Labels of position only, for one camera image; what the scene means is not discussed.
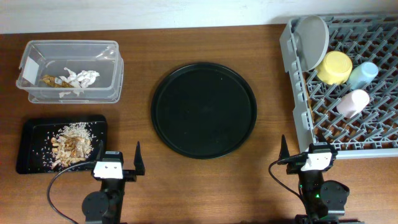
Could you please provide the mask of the pink plastic cup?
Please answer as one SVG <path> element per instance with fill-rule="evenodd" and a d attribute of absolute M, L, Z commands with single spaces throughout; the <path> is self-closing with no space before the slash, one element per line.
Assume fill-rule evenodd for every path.
<path fill-rule="evenodd" d="M 344 97 L 336 106 L 337 112 L 345 118 L 352 118 L 360 113 L 369 103 L 370 97 L 364 90 L 353 90 Z"/>

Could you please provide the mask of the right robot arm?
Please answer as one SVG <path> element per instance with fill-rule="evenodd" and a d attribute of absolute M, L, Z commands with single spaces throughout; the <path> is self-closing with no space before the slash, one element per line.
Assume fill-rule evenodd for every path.
<path fill-rule="evenodd" d="M 323 173 L 333 167 L 338 151 L 323 135 L 319 135 L 318 139 L 318 142 L 309 145 L 307 151 L 291 156 L 285 136 L 282 136 L 279 158 L 269 165 L 269 174 L 279 185 L 296 195 L 302 202 L 306 214 L 296 215 L 295 223 L 359 223 L 359 220 L 342 219 L 350 190 L 340 182 L 323 178 Z M 276 164 L 286 165 L 288 175 L 298 175 L 298 191 L 292 190 L 275 177 L 271 169 Z"/>

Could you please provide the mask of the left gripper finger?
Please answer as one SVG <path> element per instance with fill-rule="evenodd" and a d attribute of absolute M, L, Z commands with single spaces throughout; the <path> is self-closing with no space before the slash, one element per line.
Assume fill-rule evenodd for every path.
<path fill-rule="evenodd" d="M 137 142 L 135 156 L 134 156 L 134 166 L 136 175 L 145 175 L 146 168 L 141 155 L 141 145 Z"/>
<path fill-rule="evenodd" d="M 98 153 L 96 155 L 96 161 L 101 160 L 101 158 L 103 156 L 103 152 L 104 152 L 104 144 L 103 144 L 103 141 L 101 140 L 98 145 Z"/>

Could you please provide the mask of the peanut shells and rice scraps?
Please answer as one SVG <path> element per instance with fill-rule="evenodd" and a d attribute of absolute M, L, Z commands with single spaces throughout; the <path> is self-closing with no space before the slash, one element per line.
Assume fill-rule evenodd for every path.
<path fill-rule="evenodd" d="M 44 146 L 40 146 L 36 155 L 40 155 L 45 168 L 63 169 L 87 161 L 94 152 L 93 141 L 97 140 L 90 123 L 66 124 L 47 133 Z"/>

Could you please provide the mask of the gold chopstick wrapper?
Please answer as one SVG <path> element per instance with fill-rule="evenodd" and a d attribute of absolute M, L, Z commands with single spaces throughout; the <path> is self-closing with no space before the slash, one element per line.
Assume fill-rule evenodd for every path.
<path fill-rule="evenodd" d="M 52 88 L 73 88 L 73 85 L 63 81 L 61 78 L 50 75 L 44 75 L 41 81 Z"/>

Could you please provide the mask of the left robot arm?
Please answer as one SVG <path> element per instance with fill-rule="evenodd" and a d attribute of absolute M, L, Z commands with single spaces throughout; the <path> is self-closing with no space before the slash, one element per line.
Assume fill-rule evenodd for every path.
<path fill-rule="evenodd" d="M 138 142 L 134 155 L 134 169 L 123 168 L 123 154 L 119 151 L 107 151 L 103 143 L 90 165 L 91 175 L 101 182 L 99 191 L 88 194 L 82 202 L 85 223 L 120 223 L 127 182 L 136 182 L 137 177 L 144 176 L 146 168 L 141 156 L 141 145 Z"/>

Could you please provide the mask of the blue plastic cup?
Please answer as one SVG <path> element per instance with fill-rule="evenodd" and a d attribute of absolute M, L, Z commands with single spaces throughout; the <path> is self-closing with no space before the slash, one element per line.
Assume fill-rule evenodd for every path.
<path fill-rule="evenodd" d="M 346 84 L 349 85 L 352 90 L 362 88 L 371 83 L 378 73 L 379 69 L 376 64 L 372 62 L 363 62 L 351 72 Z"/>

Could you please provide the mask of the wooden chopstick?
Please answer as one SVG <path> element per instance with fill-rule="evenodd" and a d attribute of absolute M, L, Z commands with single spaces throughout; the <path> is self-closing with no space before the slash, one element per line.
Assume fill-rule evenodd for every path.
<path fill-rule="evenodd" d="M 312 99 L 310 97 L 310 92 L 308 90 L 308 86 L 307 86 L 307 81 L 304 80 L 304 84 L 305 84 L 305 90 L 306 90 L 306 94 L 307 94 L 307 105 L 309 107 L 310 110 L 310 115 L 311 115 L 311 121 L 313 122 L 313 110 L 312 110 Z"/>

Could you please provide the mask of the grey plate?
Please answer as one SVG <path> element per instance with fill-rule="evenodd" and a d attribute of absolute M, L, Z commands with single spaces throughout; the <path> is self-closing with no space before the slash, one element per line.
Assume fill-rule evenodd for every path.
<path fill-rule="evenodd" d="M 329 30 L 325 21 L 318 16 L 308 16 L 299 22 L 294 31 L 298 57 L 303 72 L 317 67 L 329 43 Z"/>

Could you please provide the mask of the white napkin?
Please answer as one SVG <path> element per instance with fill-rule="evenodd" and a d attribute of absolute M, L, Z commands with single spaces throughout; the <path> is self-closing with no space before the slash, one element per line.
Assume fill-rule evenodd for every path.
<path fill-rule="evenodd" d="M 64 70 L 68 72 L 69 76 L 60 76 L 60 78 L 73 85 L 73 88 L 88 88 L 100 76 L 100 73 L 94 70 L 82 70 L 80 73 L 75 73 L 67 67 Z"/>

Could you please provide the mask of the yellow bowl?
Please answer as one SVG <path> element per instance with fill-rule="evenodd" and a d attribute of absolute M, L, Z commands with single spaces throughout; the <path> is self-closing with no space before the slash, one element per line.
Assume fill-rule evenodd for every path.
<path fill-rule="evenodd" d="M 328 85 L 341 85 L 351 75 L 353 63 L 343 52 L 328 52 L 322 62 L 316 67 L 317 77 Z"/>

